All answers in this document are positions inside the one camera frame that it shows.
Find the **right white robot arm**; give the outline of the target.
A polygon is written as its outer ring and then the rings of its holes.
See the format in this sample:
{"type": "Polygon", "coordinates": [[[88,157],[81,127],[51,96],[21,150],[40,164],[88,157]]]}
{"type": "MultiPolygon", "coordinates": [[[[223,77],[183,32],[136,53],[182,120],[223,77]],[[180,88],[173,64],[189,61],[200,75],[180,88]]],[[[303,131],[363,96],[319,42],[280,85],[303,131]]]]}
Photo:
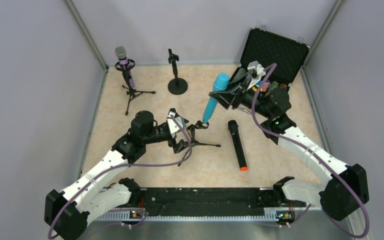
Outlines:
{"type": "Polygon", "coordinates": [[[271,84],[260,91],[268,77],[254,82],[250,74],[229,84],[225,90],[209,96],[225,109],[247,107],[264,135],[277,146],[296,156],[319,179],[319,183],[285,177],[275,184],[280,196],[321,208],[331,219],[341,221],[358,209],[367,213],[369,188],[366,170],[358,163],[350,165],[317,145],[289,118],[288,89],[271,84]]]}

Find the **black microphone orange end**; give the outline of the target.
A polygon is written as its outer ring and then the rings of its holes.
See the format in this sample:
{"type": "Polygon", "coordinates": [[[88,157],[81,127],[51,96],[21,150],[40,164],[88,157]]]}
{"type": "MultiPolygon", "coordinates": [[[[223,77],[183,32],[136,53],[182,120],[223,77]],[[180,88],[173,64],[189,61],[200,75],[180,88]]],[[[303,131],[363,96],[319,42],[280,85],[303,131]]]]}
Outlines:
{"type": "Polygon", "coordinates": [[[235,120],[230,120],[227,123],[228,130],[231,135],[233,147],[238,161],[239,169],[244,172],[248,170],[245,153],[242,146],[242,141],[239,133],[239,126],[235,120]]]}

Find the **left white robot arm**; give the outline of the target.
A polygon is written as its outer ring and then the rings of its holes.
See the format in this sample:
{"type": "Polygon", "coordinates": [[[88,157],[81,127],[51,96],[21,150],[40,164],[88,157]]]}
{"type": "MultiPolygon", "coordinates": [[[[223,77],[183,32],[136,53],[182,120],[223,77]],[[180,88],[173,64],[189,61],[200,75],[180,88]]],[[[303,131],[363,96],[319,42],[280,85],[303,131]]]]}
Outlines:
{"type": "Polygon", "coordinates": [[[155,121],[150,111],[139,111],[128,131],[92,169],[64,189],[53,189],[46,195],[44,221],[49,225],[47,238],[76,240],[97,217],[128,203],[133,196],[132,188],[120,183],[109,190],[104,190],[104,187],[129,167],[159,167],[158,164],[137,163],[149,144],[167,142],[175,153],[191,149],[188,123],[175,108],[169,110],[161,124],[155,121]]]}

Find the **light blue microphone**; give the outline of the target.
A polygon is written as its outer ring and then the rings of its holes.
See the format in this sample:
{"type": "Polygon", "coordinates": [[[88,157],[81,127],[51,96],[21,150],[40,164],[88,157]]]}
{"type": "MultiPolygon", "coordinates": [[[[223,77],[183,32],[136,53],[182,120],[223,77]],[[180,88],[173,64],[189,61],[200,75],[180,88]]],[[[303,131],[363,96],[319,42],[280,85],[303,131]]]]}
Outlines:
{"type": "MultiPolygon", "coordinates": [[[[219,91],[224,91],[227,89],[228,87],[228,83],[230,81],[230,77],[228,74],[226,73],[220,73],[214,83],[213,83],[213,87],[212,87],[212,91],[213,92],[219,92],[219,91]]],[[[207,124],[209,122],[209,120],[211,119],[215,109],[216,109],[216,106],[217,106],[218,102],[213,98],[213,97],[210,97],[209,100],[208,100],[208,103],[205,107],[205,110],[203,112],[203,115],[202,115],[202,122],[207,124]]]]}

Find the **black tripod clip stand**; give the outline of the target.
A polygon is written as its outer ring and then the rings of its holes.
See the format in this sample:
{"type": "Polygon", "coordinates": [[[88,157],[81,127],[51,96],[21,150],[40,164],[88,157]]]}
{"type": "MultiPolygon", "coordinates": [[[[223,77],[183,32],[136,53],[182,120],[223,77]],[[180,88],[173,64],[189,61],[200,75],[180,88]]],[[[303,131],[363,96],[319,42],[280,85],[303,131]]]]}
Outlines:
{"type": "MultiPolygon", "coordinates": [[[[209,123],[203,123],[202,121],[198,120],[195,124],[191,124],[186,128],[186,132],[189,136],[192,147],[195,147],[195,146],[211,146],[216,148],[221,147],[220,144],[200,142],[196,139],[196,130],[200,130],[200,129],[206,130],[209,127],[209,125],[210,125],[209,123]]],[[[184,154],[184,157],[187,156],[189,151],[190,151],[189,149],[186,151],[186,153],[184,154]]]]}

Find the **black round-base mic stand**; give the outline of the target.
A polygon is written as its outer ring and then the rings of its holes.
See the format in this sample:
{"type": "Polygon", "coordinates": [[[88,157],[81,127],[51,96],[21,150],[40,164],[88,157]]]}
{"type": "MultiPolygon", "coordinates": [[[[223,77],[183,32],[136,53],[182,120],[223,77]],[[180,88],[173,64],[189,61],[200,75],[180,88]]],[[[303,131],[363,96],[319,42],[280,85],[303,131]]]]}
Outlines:
{"type": "Polygon", "coordinates": [[[172,50],[168,49],[168,63],[172,66],[172,72],[174,78],[168,83],[168,91],[173,95],[182,95],[188,89],[188,83],[185,79],[178,76],[177,62],[180,60],[177,54],[174,54],[172,50]]]}

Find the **purple glitter microphone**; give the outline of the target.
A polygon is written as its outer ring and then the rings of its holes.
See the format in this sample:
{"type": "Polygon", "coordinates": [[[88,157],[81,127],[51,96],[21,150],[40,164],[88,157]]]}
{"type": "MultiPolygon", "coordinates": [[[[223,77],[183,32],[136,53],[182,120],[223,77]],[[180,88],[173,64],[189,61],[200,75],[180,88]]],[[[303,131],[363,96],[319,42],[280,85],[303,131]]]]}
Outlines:
{"type": "Polygon", "coordinates": [[[135,83],[131,75],[131,69],[135,66],[135,61],[127,58],[127,51],[123,46],[115,48],[115,55],[118,58],[118,62],[115,64],[115,68],[122,72],[123,78],[129,89],[135,88],[135,83]]]}

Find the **tripod stand with shock mount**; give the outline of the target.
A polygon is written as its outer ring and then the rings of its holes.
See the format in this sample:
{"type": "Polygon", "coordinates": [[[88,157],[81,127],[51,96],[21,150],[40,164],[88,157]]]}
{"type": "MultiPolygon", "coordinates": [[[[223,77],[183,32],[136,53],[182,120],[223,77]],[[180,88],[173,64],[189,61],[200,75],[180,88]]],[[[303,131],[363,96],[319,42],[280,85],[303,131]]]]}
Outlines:
{"type": "Polygon", "coordinates": [[[127,102],[127,107],[125,112],[125,115],[127,116],[129,114],[129,108],[130,108],[131,102],[135,98],[137,98],[142,94],[156,94],[156,92],[142,91],[142,90],[137,90],[135,88],[135,82],[131,72],[131,70],[136,66],[136,63],[134,60],[129,59],[127,57],[119,58],[117,63],[114,66],[116,70],[122,73],[123,79],[126,83],[126,86],[122,85],[122,87],[126,89],[126,94],[128,95],[128,102],[127,102]]]}

